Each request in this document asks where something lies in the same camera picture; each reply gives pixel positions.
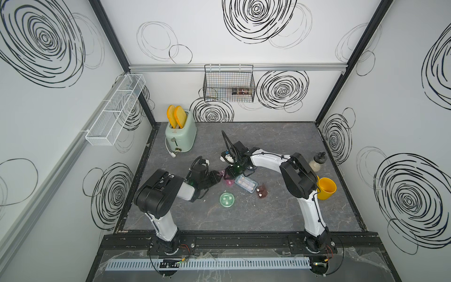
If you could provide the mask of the blue rectangular pillbox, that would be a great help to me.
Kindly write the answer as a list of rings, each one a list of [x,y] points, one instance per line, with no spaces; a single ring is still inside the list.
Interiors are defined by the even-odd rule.
[[[258,183],[256,181],[244,175],[237,176],[234,183],[249,193],[253,193],[258,187]]]

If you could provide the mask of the pink pillbox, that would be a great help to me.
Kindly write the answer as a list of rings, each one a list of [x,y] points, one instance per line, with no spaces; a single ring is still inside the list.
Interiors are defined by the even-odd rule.
[[[228,187],[232,187],[234,185],[234,179],[227,174],[225,170],[220,171],[220,175],[222,177],[222,182]]]

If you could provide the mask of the green round pillbox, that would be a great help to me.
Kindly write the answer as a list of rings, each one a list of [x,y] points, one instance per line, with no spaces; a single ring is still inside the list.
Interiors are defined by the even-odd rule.
[[[221,194],[220,198],[219,198],[219,203],[221,204],[221,206],[223,206],[224,208],[230,208],[234,205],[235,203],[235,197],[232,193],[230,192],[224,192]]]

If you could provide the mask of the dark red pillbox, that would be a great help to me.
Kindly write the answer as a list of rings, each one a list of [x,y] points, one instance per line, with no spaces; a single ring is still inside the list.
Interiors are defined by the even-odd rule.
[[[267,190],[266,185],[263,183],[262,185],[258,186],[258,187],[256,188],[256,193],[257,193],[257,196],[258,196],[260,199],[263,199],[263,198],[267,197],[267,195],[268,195],[268,190]]]

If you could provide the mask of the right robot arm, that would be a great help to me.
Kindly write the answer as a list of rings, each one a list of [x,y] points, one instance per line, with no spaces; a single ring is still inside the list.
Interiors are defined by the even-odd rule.
[[[300,153],[281,155],[260,148],[248,149],[241,142],[227,147],[221,160],[229,164],[225,175],[236,179],[248,168],[266,168],[282,175],[288,192],[297,198],[304,218],[304,244],[319,253],[330,244],[330,231],[318,203],[318,177]]]

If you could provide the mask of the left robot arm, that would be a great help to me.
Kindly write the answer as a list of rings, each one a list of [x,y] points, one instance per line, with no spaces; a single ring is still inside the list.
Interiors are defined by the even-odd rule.
[[[164,252],[172,254],[180,244],[180,229],[171,215],[171,207],[177,198],[187,202],[202,199],[206,192],[220,183],[222,174],[210,171],[206,164],[195,164],[188,178],[157,169],[137,189],[133,203],[151,221],[156,232],[156,244]]]

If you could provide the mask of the mint green toaster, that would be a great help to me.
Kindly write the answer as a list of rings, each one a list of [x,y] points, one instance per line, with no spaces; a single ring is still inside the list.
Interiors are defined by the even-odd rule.
[[[187,120],[184,128],[172,128],[168,123],[165,129],[166,147],[170,153],[188,152],[194,145],[197,127],[193,114],[186,110]]]

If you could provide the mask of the spice jars in basket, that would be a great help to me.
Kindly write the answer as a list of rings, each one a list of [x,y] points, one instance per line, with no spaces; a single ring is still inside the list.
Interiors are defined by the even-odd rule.
[[[253,90],[250,88],[232,88],[231,94],[232,95],[252,95]]]

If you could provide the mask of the right toast slice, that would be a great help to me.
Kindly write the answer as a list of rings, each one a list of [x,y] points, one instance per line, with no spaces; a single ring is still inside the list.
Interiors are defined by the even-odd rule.
[[[175,107],[174,117],[179,128],[184,128],[187,120],[187,113],[181,106]]]

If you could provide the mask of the toast slice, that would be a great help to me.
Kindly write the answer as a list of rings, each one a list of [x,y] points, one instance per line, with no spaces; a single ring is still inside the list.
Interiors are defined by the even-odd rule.
[[[174,105],[170,105],[166,112],[170,127],[173,129],[177,128],[177,122],[175,118],[175,108],[176,107]]]
[[[175,107],[174,117],[179,128],[184,128],[187,120],[187,113],[181,106]]]

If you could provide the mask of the left toast slice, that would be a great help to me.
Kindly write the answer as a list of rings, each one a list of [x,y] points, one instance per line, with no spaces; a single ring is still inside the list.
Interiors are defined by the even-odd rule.
[[[177,128],[177,122],[175,118],[175,108],[176,107],[174,105],[170,105],[166,112],[170,127],[173,129]]]

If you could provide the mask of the glass bottle black cap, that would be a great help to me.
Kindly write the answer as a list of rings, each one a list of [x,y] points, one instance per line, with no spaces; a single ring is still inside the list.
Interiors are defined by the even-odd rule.
[[[314,172],[319,172],[322,168],[322,165],[327,161],[326,152],[318,152],[309,163],[309,166]]]

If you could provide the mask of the yellow mug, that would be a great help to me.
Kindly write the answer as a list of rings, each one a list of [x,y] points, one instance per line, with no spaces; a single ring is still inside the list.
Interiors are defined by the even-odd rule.
[[[319,200],[327,200],[337,191],[337,184],[327,177],[318,177],[317,185],[317,198]]]

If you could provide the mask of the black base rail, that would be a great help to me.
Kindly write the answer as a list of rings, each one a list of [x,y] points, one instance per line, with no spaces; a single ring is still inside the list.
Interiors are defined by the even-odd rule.
[[[210,249],[288,249],[292,254],[336,253],[343,247],[381,246],[374,232],[332,232],[316,240],[303,231],[294,232],[225,232],[180,231],[171,242],[154,232],[131,232],[106,235],[99,250],[150,250],[153,255],[193,255]]]

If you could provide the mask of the aluminium wall rail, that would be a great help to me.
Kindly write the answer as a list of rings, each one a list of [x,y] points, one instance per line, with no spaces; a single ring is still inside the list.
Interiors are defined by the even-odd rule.
[[[346,63],[257,63],[257,64],[140,64],[131,65],[130,72],[233,72],[233,71],[339,71],[345,72]]]

